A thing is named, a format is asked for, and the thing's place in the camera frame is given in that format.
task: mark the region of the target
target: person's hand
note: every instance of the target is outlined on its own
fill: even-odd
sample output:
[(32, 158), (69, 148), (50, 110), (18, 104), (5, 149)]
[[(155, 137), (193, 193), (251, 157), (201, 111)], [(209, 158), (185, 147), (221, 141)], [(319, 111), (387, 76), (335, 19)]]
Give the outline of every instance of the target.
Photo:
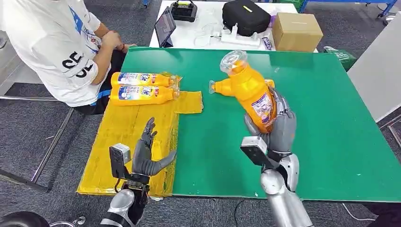
[(155, 127), (155, 118), (152, 117), (146, 123), (141, 138), (135, 146), (134, 158), (132, 160), (132, 172), (136, 174), (143, 174), (146, 176), (154, 176), (162, 169), (168, 166), (174, 159), (177, 153), (173, 150), (167, 157), (159, 160), (152, 161), (152, 144), (153, 138), (156, 136), (157, 131), (152, 132)]
[(116, 49), (117, 49), (118, 51), (123, 52), (123, 53), (127, 53), (127, 52), (128, 52), (128, 49), (129, 49), (130, 47), (132, 47), (132, 46), (137, 46), (137, 45), (136, 45), (136, 44), (121, 44), (121, 45), (118, 45)]
[(277, 103), (277, 117), (273, 122), (271, 133), (262, 134), (247, 113), (244, 116), (245, 125), (253, 136), (263, 138), (268, 150), (280, 154), (290, 153), (296, 129), (296, 115), (290, 110), (287, 100), (276, 89), (269, 87), (269, 90)]
[(102, 45), (106, 45), (112, 49), (121, 44), (121, 37), (116, 31), (109, 31), (102, 37)]

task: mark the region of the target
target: black bag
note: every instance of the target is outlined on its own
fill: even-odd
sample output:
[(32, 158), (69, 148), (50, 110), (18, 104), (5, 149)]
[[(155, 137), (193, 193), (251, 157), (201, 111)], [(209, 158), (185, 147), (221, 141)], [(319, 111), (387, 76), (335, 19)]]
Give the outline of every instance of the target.
[(266, 31), (270, 14), (251, 0), (235, 0), (223, 6), (223, 24), (230, 30), (238, 23), (238, 34), (252, 36)]

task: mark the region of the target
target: green bag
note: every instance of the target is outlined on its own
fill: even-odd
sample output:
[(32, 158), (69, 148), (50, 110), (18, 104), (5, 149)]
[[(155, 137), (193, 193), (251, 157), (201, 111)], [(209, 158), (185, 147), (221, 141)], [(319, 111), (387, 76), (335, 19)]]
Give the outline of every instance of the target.
[(341, 62), (345, 71), (348, 71), (352, 65), (357, 61), (357, 58), (352, 56), (352, 54), (348, 53), (345, 50), (337, 50), (332, 48), (331, 46), (324, 47), (324, 53), (333, 53), (337, 56), (338, 60)]

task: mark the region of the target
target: black wheel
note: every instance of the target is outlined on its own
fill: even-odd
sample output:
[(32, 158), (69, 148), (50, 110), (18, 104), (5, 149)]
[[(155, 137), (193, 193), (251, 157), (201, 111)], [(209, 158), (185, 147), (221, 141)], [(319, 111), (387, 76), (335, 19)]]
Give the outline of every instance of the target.
[(0, 226), (49, 227), (49, 223), (36, 213), (22, 211), (0, 217)]

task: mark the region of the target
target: bottle label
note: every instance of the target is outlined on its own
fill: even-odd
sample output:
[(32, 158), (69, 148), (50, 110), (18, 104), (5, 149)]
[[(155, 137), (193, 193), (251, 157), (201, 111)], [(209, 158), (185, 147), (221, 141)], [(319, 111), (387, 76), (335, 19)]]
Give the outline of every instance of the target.
[(131, 84), (131, 85), (147, 85), (155, 83), (155, 73), (135, 73), (135, 72), (122, 72), (118, 76), (119, 84)]
[(118, 98), (120, 100), (144, 100), (157, 97), (158, 94), (158, 86), (122, 86), (118, 91)]
[(253, 110), (262, 119), (263, 124), (266, 124), (270, 120), (271, 104), (271, 100), (266, 93), (258, 101), (252, 103)]

